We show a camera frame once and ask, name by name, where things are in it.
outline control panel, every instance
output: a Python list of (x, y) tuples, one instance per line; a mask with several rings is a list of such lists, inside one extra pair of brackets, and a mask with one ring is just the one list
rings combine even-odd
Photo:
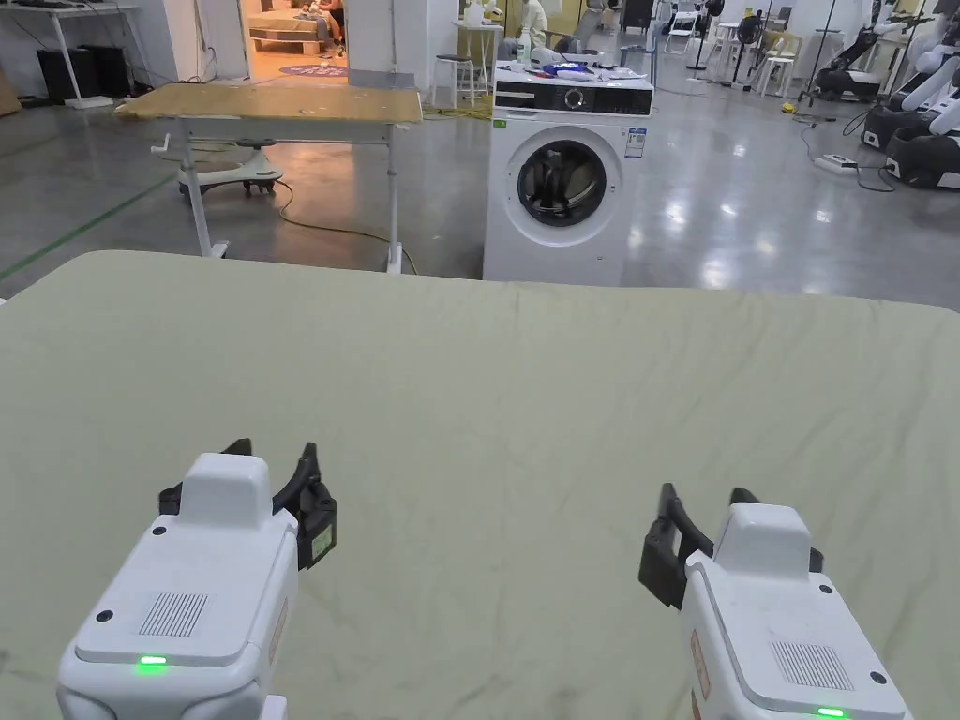
[(636, 87), (498, 81), (493, 101), (499, 108), (646, 116), (650, 114), (653, 95), (653, 90)]

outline green floor line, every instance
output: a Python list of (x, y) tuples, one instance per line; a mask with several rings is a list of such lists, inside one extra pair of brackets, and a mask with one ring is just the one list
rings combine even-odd
[(20, 153), (26, 153), (28, 150), (32, 150), (33, 148), (38, 148), (41, 145), (46, 145), (48, 142), (53, 142), (54, 140), (60, 140), (61, 138), (62, 138), (62, 135), (57, 134), (57, 135), (50, 135), (50, 137), (44, 137), (39, 140), (35, 140), (34, 142), (28, 142), (26, 145), (21, 145), (20, 147), (14, 148), (13, 150), (8, 150), (5, 153), (0, 153), (0, 159), (13, 157), (14, 155), (20, 155)]
[(16, 262), (16, 263), (12, 264), (9, 268), (7, 268), (6, 270), (4, 270), (3, 272), (0, 272), (0, 280), (5, 280), (5, 279), (7, 279), (8, 277), (10, 277), (11, 275), (14, 275), (14, 274), (16, 274), (16, 273), (19, 273), (19, 272), (20, 272), (21, 270), (23, 270), (24, 268), (26, 268), (26, 267), (32, 265), (33, 263), (37, 262), (37, 261), (38, 261), (41, 257), (43, 257), (44, 255), (49, 254), (50, 252), (53, 252), (54, 250), (56, 250), (56, 249), (59, 248), (60, 246), (66, 245), (66, 244), (67, 244), (68, 242), (70, 242), (71, 240), (77, 239), (78, 237), (80, 237), (81, 235), (83, 235), (85, 232), (87, 232), (89, 229), (91, 229), (91, 228), (96, 228), (98, 225), (100, 225), (101, 223), (103, 223), (105, 220), (108, 220), (109, 218), (113, 217), (113, 216), (116, 215), (117, 213), (119, 213), (119, 212), (123, 211), (124, 209), (130, 207), (132, 204), (136, 203), (138, 200), (142, 200), (143, 198), (147, 197), (148, 195), (150, 195), (150, 194), (151, 194), (152, 192), (154, 192), (155, 190), (158, 190), (160, 187), (162, 187), (163, 185), (167, 184), (170, 180), (172, 180), (172, 179), (175, 178), (176, 176), (177, 176), (176, 173), (174, 173), (174, 174), (172, 174), (172, 175), (168, 175), (168, 176), (167, 176), (166, 178), (164, 178), (163, 180), (160, 180), (160, 181), (158, 181), (158, 182), (155, 182), (153, 185), (151, 185), (150, 187), (148, 187), (146, 190), (142, 190), (142, 191), (138, 192), (136, 195), (134, 195), (133, 197), (127, 198), (124, 202), (120, 203), (119, 205), (116, 205), (116, 206), (112, 207), (111, 209), (107, 210), (106, 212), (103, 212), (103, 213), (101, 213), (100, 215), (97, 215), (97, 217), (93, 218), (93, 220), (90, 220), (90, 221), (84, 223), (83, 225), (79, 226), (78, 228), (73, 228), (72, 230), (70, 230), (69, 232), (67, 232), (65, 235), (61, 236), (61, 237), (58, 238), (57, 240), (54, 240), (54, 241), (53, 241), (52, 243), (50, 243), (49, 245), (46, 245), (46, 246), (40, 248), (38, 251), (33, 252), (33, 253), (27, 255), (26, 257), (24, 257), (24, 258), (23, 258), (22, 260), (20, 260), (19, 262)]

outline cardboard box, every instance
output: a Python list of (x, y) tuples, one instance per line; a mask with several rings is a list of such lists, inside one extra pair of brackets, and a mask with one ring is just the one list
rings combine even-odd
[(9, 115), (11, 112), (17, 112), (20, 109), (23, 109), (23, 106), (16, 99), (13, 87), (4, 77), (3, 72), (0, 72), (0, 115)]

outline wooden table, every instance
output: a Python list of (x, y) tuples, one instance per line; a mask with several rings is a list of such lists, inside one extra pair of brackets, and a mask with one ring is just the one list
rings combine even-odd
[(390, 250), (387, 271), (400, 273), (403, 248), (397, 234), (395, 131), (423, 120), (415, 89), (351, 85), (270, 86), (249, 84), (168, 84), (121, 106), (117, 114), (177, 123), (183, 169), (190, 190), (197, 236), (204, 256), (222, 257), (228, 243), (211, 244), (204, 200), (190, 152), (198, 138), (272, 139), (386, 145), (390, 182)]

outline desk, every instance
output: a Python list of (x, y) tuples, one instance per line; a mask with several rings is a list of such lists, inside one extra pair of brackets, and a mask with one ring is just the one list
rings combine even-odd
[(735, 484), (795, 506), (914, 716), (955, 717), (958, 355), (896, 302), (86, 255), (0, 307), (0, 717), (60, 719), (156, 493), (244, 436), (275, 490), (316, 441), (340, 509), (291, 720), (689, 718), (636, 581), (665, 481), (715, 540)]
[[(493, 65), (496, 63), (496, 37), (498, 33), (503, 32), (503, 26), (494, 22), (485, 22), (483, 25), (469, 25), (466, 20), (453, 20), (453, 24), (467, 34), (467, 57), (470, 57), (470, 38), (474, 33), (480, 34), (480, 56), (483, 58), (483, 86), (485, 92), (490, 94), (492, 92), (491, 78), (493, 77)], [(487, 62), (487, 42), (490, 39), (492, 39), (492, 48), (490, 51), (490, 62)]]
[(390, 252), (387, 271), (400, 273), (403, 248), (397, 232), (396, 125), (423, 120), (415, 89), (351, 85), (168, 84), (117, 109), (122, 117), (177, 123), (183, 168), (201, 253), (222, 257), (227, 243), (211, 244), (204, 199), (190, 152), (197, 138), (270, 138), (282, 142), (386, 145), (390, 180)]
[(57, 34), (57, 41), (60, 43), (60, 51), (63, 53), (63, 59), (66, 60), (66, 70), (70, 75), (70, 83), (73, 85), (73, 92), (75, 99), (67, 100), (66, 104), (71, 108), (76, 109), (87, 109), (87, 108), (102, 108), (104, 106), (113, 105), (113, 99), (97, 96), (92, 98), (85, 98), (80, 93), (80, 86), (77, 84), (77, 76), (73, 71), (73, 63), (70, 61), (69, 46), (67, 45), (66, 36), (63, 34), (63, 28), (60, 24), (60, 21), (69, 17), (90, 17), (91, 15), (109, 15), (109, 14), (118, 14), (121, 18), (127, 21), (127, 24), (130, 26), (131, 35), (133, 36), (133, 43), (136, 46), (137, 55), (140, 59), (143, 60), (143, 64), (150, 66), (147, 61), (147, 56), (143, 52), (143, 43), (140, 41), (140, 32), (137, 29), (137, 24), (128, 17), (130, 12), (134, 12), (139, 9), (139, 5), (133, 2), (124, 2), (120, 0), (119, 2), (113, 2), (109, 0), (108, 2), (96, 3), (91, 6), (79, 5), (74, 8), (33, 8), (26, 5), (15, 5), (13, 3), (7, 5), (0, 5), (0, 16), (3, 12), (26, 12), (31, 14), (44, 14), (50, 18), (51, 22), (54, 25), (54, 32)]

